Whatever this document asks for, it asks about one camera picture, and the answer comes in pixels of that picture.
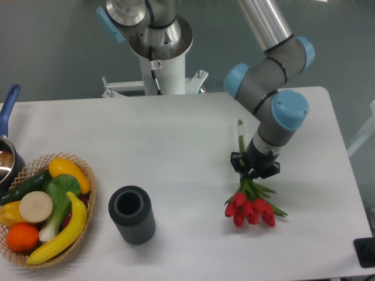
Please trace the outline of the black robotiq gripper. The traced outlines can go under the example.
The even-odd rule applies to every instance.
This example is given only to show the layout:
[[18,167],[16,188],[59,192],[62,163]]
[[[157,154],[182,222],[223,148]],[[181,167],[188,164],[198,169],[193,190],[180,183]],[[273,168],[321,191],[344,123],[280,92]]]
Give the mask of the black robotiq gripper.
[[243,155],[231,152],[230,163],[236,173],[247,174],[252,170],[251,179],[267,179],[280,173],[280,163],[275,161],[277,157],[272,150],[261,152],[252,138]]

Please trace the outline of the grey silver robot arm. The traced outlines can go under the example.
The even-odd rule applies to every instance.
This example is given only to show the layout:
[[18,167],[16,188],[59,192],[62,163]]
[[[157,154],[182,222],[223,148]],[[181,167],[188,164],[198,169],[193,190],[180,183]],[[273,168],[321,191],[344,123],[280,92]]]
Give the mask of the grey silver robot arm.
[[[266,179],[279,173],[277,157],[309,111],[300,93],[283,86],[313,62],[315,50],[293,35],[275,1],[238,5],[265,59],[254,67],[238,64],[224,79],[225,91],[260,123],[247,149],[232,153],[231,164],[237,173]],[[185,54],[193,34],[175,1],[107,1],[96,15],[113,41],[128,42],[139,57],[146,95],[187,92]]]

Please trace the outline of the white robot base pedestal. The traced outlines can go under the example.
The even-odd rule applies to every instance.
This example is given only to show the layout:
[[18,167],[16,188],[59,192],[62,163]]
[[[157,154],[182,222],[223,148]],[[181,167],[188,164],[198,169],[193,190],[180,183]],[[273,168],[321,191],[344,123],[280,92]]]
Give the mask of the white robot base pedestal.
[[145,95],[180,95],[203,93],[203,84],[209,76],[204,70],[198,70],[192,77],[185,76],[185,55],[167,60],[153,60],[139,56],[141,81],[108,83],[102,77],[104,84],[103,98],[115,98],[122,95],[142,91]]

